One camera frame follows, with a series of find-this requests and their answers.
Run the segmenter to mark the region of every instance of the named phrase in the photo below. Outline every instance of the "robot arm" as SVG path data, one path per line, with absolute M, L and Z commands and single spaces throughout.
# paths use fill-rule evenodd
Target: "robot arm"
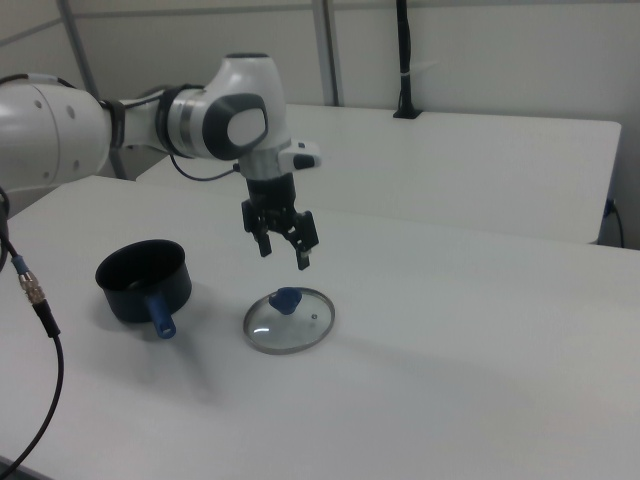
M 96 174 L 110 148 L 148 145 L 183 157 L 238 159 L 249 199 L 244 226 L 260 253 L 268 232 L 309 265 L 318 238 L 311 212 L 295 210 L 294 170 L 320 163 L 318 149 L 292 141 L 275 63 L 264 54 L 229 55 L 206 86 L 184 85 L 135 101 L 96 101 L 55 77 L 0 87 L 0 183 L 7 191 L 55 186 Z

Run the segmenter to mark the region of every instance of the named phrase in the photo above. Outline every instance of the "blue knob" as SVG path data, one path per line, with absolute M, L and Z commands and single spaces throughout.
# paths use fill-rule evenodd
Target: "blue knob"
M 302 292 L 298 288 L 284 287 L 269 297 L 269 305 L 283 315 L 291 315 L 302 300 Z

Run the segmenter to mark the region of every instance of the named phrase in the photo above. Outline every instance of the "white table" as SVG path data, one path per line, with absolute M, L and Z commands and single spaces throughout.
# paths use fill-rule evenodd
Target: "white table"
M 294 138 L 324 164 L 296 174 L 298 203 L 431 224 L 591 243 L 598 238 L 620 125 L 613 122 L 289 105 Z M 179 159 L 196 176 L 226 162 Z M 246 196 L 240 175 L 181 177 L 168 159 L 138 182 Z
M 260 259 L 239 200 L 104 178 L 10 221 L 62 330 L 58 412 L 27 466 L 56 479 L 636 479 L 640 257 L 315 210 L 296 270 Z M 194 282 L 177 335 L 129 328 L 94 283 L 148 238 L 182 244 Z M 333 300 L 310 350 L 269 356 L 245 312 L 285 285 Z M 31 439 L 55 353 L 15 275 L 0 275 L 0 454 Z

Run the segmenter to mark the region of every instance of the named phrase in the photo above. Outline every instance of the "blue handle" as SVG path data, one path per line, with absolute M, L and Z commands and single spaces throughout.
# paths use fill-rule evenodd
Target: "blue handle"
M 156 292 L 144 297 L 144 303 L 149 310 L 158 336 L 165 340 L 173 337 L 176 334 L 176 326 L 173 323 L 171 312 L 169 311 L 169 307 L 167 307 L 167 302 L 164 301 L 162 293 Z
M 269 305 L 283 315 L 291 315 L 302 300 L 302 292 L 298 288 L 284 287 L 269 297 Z

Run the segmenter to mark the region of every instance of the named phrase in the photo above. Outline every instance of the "black cable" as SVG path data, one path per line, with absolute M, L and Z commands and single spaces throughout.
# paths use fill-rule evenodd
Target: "black cable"
M 226 177 L 227 175 L 231 175 L 233 172 L 239 172 L 240 171 L 240 167 L 239 165 L 236 163 L 233 165 L 233 168 L 227 172 L 221 173 L 220 175 L 216 175 L 215 177 L 206 177 L 206 178 L 202 178 L 202 177 L 194 177 L 192 175 L 189 175 L 187 172 L 185 172 L 184 170 L 182 170 L 180 168 L 180 166 L 178 165 L 178 162 L 176 162 L 175 157 L 173 156 L 173 154 L 169 154 L 169 157 L 171 157 L 171 163 L 173 163 L 173 166 L 176 167 L 176 170 L 178 170 L 178 172 L 180 172 L 180 174 L 184 177 L 187 177 L 189 180 L 195 180 L 196 182 L 211 182 L 213 180 L 218 180 L 220 178 Z
M 620 212 L 618 211 L 615 203 L 611 206 L 611 213 L 616 214 L 616 219 L 618 220 L 618 230 L 620 231 L 620 248 L 624 248 L 624 230 L 622 229 L 622 219 L 620 218 Z
M 49 303 L 45 299 L 44 292 L 38 285 L 33 273 L 27 268 L 24 259 L 18 255 L 15 247 L 9 241 L 8 235 L 2 229 L 0 229 L 0 243 L 2 243 L 3 247 L 11 254 L 16 271 L 20 274 L 20 285 L 25 290 L 33 310 L 36 312 L 36 315 L 38 315 L 38 318 L 40 318 L 47 335 L 53 339 L 53 343 L 56 346 L 56 355 L 58 357 L 58 379 L 56 380 L 56 388 L 53 393 L 53 399 L 51 400 L 47 416 L 27 448 L 24 449 L 20 456 L 11 465 L 9 465 L 4 472 L 0 473 L 0 480 L 5 480 L 9 478 L 9 475 L 15 472 L 24 459 L 29 456 L 31 451 L 44 435 L 44 432 L 49 427 L 49 423 L 51 422 L 53 414 L 56 411 L 56 407 L 58 406 L 58 402 L 60 401 L 60 393 L 62 392 L 62 381 L 64 379 L 64 355 L 62 353 L 62 344 L 58 338 L 58 335 L 60 335 L 60 329 L 56 324 L 55 318 L 53 318 L 53 314 L 49 308 Z
M 155 102 L 156 100 L 160 100 L 161 96 L 162 96 L 162 94 L 156 95 L 155 97 L 146 98 L 146 99 L 140 100 L 138 102 L 127 103 L 124 106 L 124 109 L 125 110 L 129 110 L 130 108 L 133 108 L 133 107 L 139 107 L 140 105 L 146 105 L 147 103 Z
M 65 87 L 68 87 L 68 88 L 76 88 L 75 86 L 71 85 L 69 82 L 67 82 L 66 80 L 63 80 L 60 77 L 58 77 L 58 83 L 60 85 L 64 85 Z
M 8 77 L 0 78 L 0 85 L 3 83 L 13 82 L 14 80 L 26 80 L 29 76 L 26 73 L 18 73 L 16 75 L 9 75 Z
M 63 78 L 60 78 L 60 77 L 49 77 L 49 78 L 55 78 L 60 85 L 64 85 L 65 87 L 76 88 L 75 86 L 73 86 Z M 16 73 L 15 75 L 9 75 L 7 77 L 0 78 L 0 85 L 2 85 L 3 83 L 13 82 L 15 80 L 29 80 L 29 74 Z
M 56 346 L 56 354 L 58 356 L 58 380 L 56 381 L 56 389 L 53 393 L 53 399 L 51 400 L 51 406 L 49 407 L 49 412 L 47 412 L 47 416 L 44 419 L 44 422 L 42 422 L 42 425 L 40 426 L 40 430 L 38 430 L 38 433 L 36 433 L 36 436 L 33 437 L 33 440 L 31 440 L 31 443 L 29 444 L 29 446 L 25 448 L 25 450 L 20 454 L 20 456 L 16 459 L 16 461 L 9 466 L 7 470 L 0 473 L 0 480 L 5 480 L 9 478 L 9 475 L 11 475 L 13 472 L 16 471 L 16 469 L 20 466 L 20 464 L 24 461 L 24 459 L 27 458 L 27 456 L 35 448 L 35 446 L 38 444 L 38 442 L 44 435 L 44 432 L 47 430 L 47 427 L 49 426 L 49 423 L 53 418 L 53 414 L 56 411 L 56 407 L 58 406 L 58 401 L 60 400 L 60 393 L 62 392 L 62 381 L 64 379 L 64 355 L 62 353 L 62 344 L 60 343 L 60 338 L 58 338 L 57 336 L 53 337 L 53 343 Z
M 0 187 L 0 197 L 2 197 L 2 207 L 4 214 L 0 213 L 0 231 L 7 231 L 6 221 L 9 218 L 9 211 L 11 210 L 11 202 L 9 201 L 9 195 Z M 0 272 L 4 268 L 4 264 L 7 262 L 7 254 L 9 252 L 4 246 L 4 242 L 0 242 Z

